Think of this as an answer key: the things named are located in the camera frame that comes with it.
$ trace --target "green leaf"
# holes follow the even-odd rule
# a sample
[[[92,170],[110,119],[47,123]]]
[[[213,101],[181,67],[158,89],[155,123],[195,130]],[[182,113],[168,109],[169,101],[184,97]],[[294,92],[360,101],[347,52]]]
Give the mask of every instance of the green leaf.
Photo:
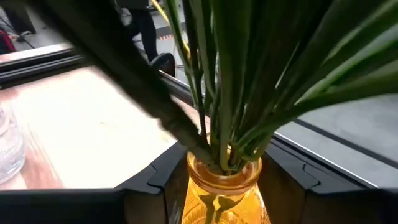
[[[187,27],[187,35],[189,40],[189,48],[191,51],[191,65],[193,70],[193,77],[195,79],[195,92],[197,96],[197,110],[199,113],[200,121],[200,135],[204,141],[206,141],[206,124],[205,124],[205,108],[203,106],[203,97],[201,93],[201,78],[203,72],[199,70],[199,58],[198,58],[198,37],[195,28],[195,22],[193,18],[193,12],[188,0],[182,1],[185,15],[185,23]]]
[[[336,80],[344,77],[353,77],[355,73],[376,66],[383,61],[390,62],[396,54],[398,43],[398,2],[385,4],[376,11],[364,25],[355,31],[354,37],[340,47],[339,51],[328,59],[315,75],[319,79],[326,77],[310,90],[311,94],[317,94],[327,88]]]
[[[219,148],[220,148],[220,138],[218,132],[219,126],[219,116],[218,112],[220,109],[220,88],[217,88],[215,99],[213,105],[211,106],[210,113],[210,144],[211,144],[211,153],[214,158],[218,157]]]
[[[165,0],[165,9],[166,15],[169,19],[170,28],[173,33],[173,38],[176,43],[177,50],[181,56],[182,62],[184,64],[185,69],[188,69],[189,74],[192,74],[190,71],[191,63],[188,58],[188,52],[184,47],[183,40],[182,40],[182,33],[180,28],[180,19],[178,18],[178,10],[175,0]]]
[[[359,51],[354,57],[345,61],[337,69],[332,71],[326,78],[319,81],[303,98],[315,96],[326,90],[329,86],[342,80],[343,77],[355,79],[371,73],[374,69],[383,66],[398,58],[398,25],[386,31],[364,49]]]
[[[246,148],[244,150],[244,154],[242,155],[242,159],[245,161],[258,161],[262,154],[264,153],[264,149],[268,146],[269,141],[271,140],[275,130],[269,131],[265,133],[265,137],[257,138],[257,142],[255,142],[254,148]]]
[[[220,0],[212,3],[215,40],[220,58],[220,165],[227,171],[227,147],[232,134],[233,115],[239,105],[238,98],[234,96],[240,95],[243,90],[251,1]]]
[[[384,69],[379,69],[366,77],[362,77],[343,86],[332,88],[330,91],[314,96],[313,98],[303,100],[292,108],[275,114],[274,117],[268,119],[260,126],[253,128],[237,144],[240,147],[244,147],[256,136],[274,131],[308,111],[389,93],[398,93],[398,67],[390,67],[388,72]]]
[[[252,16],[251,45],[245,91],[249,96],[246,112],[237,138],[259,122],[266,119],[274,109],[275,86],[288,66],[293,52],[302,41],[310,24],[318,17],[328,1],[257,1],[261,13]]]
[[[371,15],[384,1],[333,1],[303,53],[278,85],[279,110],[293,105],[320,77],[316,70],[335,45]]]

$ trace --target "green plant stem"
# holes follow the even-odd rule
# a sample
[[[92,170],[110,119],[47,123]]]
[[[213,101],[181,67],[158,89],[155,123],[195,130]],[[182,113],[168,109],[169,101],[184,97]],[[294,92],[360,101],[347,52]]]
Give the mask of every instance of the green plant stem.
[[[215,42],[220,58],[220,166],[224,171],[231,170],[228,165],[228,144],[231,142],[233,118],[240,100],[234,96],[241,94],[244,81],[251,3],[249,0],[211,1]]]
[[[262,154],[264,153],[264,150],[266,149],[267,145],[269,144],[269,141],[271,140],[273,133],[274,131],[270,131],[264,136],[261,136],[261,138],[259,138],[258,140],[259,143],[256,142],[255,144],[256,146],[255,151],[253,151],[252,149],[248,149],[247,151],[245,151],[244,155],[242,156],[242,160],[245,162],[259,160]]]
[[[197,98],[197,110],[199,113],[200,121],[200,136],[206,141],[206,124],[205,124],[205,109],[203,107],[203,97],[201,93],[201,78],[203,72],[199,69],[199,58],[198,58],[198,39],[197,32],[195,30],[195,23],[193,21],[193,12],[188,0],[182,1],[185,23],[187,25],[187,35],[189,40],[189,48],[191,51],[191,65],[193,70],[193,77],[195,78],[195,92]]]
[[[214,158],[218,157],[218,146],[220,145],[217,133],[217,114],[220,107],[220,89],[216,91],[215,99],[213,101],[213,106],[211,106],[210,113],[210,144],[211,153]]]
[[[173,38],[175,39],[176,47],[178,53],[181,56],[182,62],[184,64],[185,75],[187,76],[189,89],[191,90],[193,102],[195,106],[198,105],[198,97],[196,96],[195,84],[193,83],[192,76],[194,75],[194,71],[192,70],[191,61],[188,57],[188,52],[184,47],[181,28],[180,28],[180,20],[178,19],[178,12],[175,0],[165,0],[165,9],[166,15],[169,18],[170,27],[173,33]]]
[[[216,95],[215,62],[216,49],[211,33],[210,0],[190,1],[195,20],[198,46],[201,57],[201,68],[204,71],[206,90],[212,98]]]
[[[213,98],[210,96],[208,89],[206,88],[205,102],[203,103],[203,107],[205,108],[205,112],[210,114],[210,106],[213,103]]]

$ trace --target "leg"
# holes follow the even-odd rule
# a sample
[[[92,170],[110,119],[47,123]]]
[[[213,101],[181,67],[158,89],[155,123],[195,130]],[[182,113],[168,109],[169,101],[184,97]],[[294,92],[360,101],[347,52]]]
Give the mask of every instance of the leg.
[[[174,56],[170,53],[161,53],[153,59],[149,65],[156,69],[175,77],[175,60]]]
[[[129,31],[130,37],[133,39],[139,34],[138,23],[136,20],[132,19],[130,24],[127,25],[127,30]]]
[[[30,21],[29,15],[27,14],[24,7],[20,6],[16,9],[2,6],[2,8],[6,13],[12,27],[18,35],[25,31],[31,31],[33,34],[36,33],[36,30],[32,22]]]
[[[134,24],[137,24],[139,32],[142,36],[142,43],[144,44],[145,53],[148,56],[148,61],[152,61],[157,55],[156,50],[156,29],[152,16],[148,10],[129,9]]]

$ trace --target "floor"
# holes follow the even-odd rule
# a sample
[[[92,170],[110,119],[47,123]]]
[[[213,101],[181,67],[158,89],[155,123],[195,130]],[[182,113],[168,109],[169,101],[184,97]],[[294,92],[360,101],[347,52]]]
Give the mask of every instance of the floor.
[[[181,22],[184,22],[181,9],[179,13]],[[29,15],[37,29],[37,34],[27,37],[28,43],[14,42],[17,50],[65,42],[65,39],[43,24],[33,12],[29,11]],[[5,18],[2,11],[0,11],[0,16]],[[152,17],[157,30],[167,27],[167,23],[159,13],[154,12]],[[129,16],[126,14],[123,20],[128,22]],[[138,35],[134,41],[138,47],[143,48],[140,39]],[[182,64],[172,37],[159,38],[157,49],[159,53],[172,52],[177,65]],[[184,83],[187,82],[182,70],[177,70],[176,76]],[[376,186],[398,187],[398,169],[366,156],[352,147],[355,145],[357,148],[375,152],[398,164],[398,114],[396,111],[398,111],[398,96],[391,95],[332,106],[301,117],[307,123],[338,136],[349,144],[344,141],[334,141],[297,123],[289,123],[281,127],[278,133],[311,153],[325,158]]]

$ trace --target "person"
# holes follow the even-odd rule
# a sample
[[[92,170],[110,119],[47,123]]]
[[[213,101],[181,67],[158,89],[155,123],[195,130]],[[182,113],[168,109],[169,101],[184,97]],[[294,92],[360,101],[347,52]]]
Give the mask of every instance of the person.
[[[23,42],[25,36],[36,34],[36,30],[29,18],[26,8],[20,5],[11,7],[10,3],[10,0],[0,0],[0,6],[11,23],[12,29],[19,35],[17,41]]]
[[[142,43],[148,61],[151,62],[159,54],[156,46],[156,28],[154,20],[147,9],[148,0],[116,0],[119,7],[126,8],[131,16],[132,22],[127,29],[131,38],[141,33]]]
[[[9,38],[7,32],[0,27],[0,55],[15,52],[14,44]]]

